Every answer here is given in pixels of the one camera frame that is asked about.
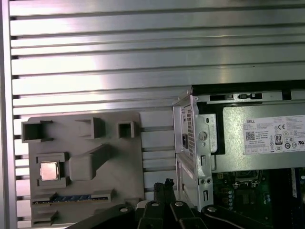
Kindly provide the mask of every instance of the screw hole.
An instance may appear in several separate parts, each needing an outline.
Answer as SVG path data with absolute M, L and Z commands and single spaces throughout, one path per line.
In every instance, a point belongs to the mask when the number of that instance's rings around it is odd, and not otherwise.
M 127 208 L 121 208 L 121 209 L 120 209 L 120 212 L 127 212 L 127 211 L 128 211 Z

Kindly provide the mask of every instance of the motherboard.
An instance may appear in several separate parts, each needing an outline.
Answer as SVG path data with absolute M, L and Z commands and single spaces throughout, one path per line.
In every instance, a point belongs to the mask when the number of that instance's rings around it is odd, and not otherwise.
M 268 170 L 213 174 L 214 203 L 272 225 Z

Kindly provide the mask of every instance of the barcode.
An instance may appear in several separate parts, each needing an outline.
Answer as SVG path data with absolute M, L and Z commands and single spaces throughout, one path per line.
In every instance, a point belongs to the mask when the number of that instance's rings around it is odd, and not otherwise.
M 246 132 L 246 140 L 247 140 L 247 141 L 255 140 L 254 131 L 252 131 L 252 132 Z

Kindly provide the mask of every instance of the metal grooved panel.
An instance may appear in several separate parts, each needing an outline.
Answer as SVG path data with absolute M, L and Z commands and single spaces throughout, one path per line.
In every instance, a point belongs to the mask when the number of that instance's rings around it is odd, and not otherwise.
M 8 204 L 19 228 L 31 218 L 21 121 L 140 111 L 151 198 L 154 182 L 175 177 L 171 106 L 185 86 L 304 79 L 305 0 L 3 0 L 2 12 L 5 144 L 17 178 L 8 179 L 17 207 L 11 195 Z

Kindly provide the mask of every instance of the white sticker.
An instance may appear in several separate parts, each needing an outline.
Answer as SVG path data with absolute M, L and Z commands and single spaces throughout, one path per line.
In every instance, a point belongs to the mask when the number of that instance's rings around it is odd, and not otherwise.
M 305 151 L 305 115 L 247 119 L 245 155 Z
M 295 168 L 291 168 L 291 183 L 292 183 L 292 196 L 297 198 Z

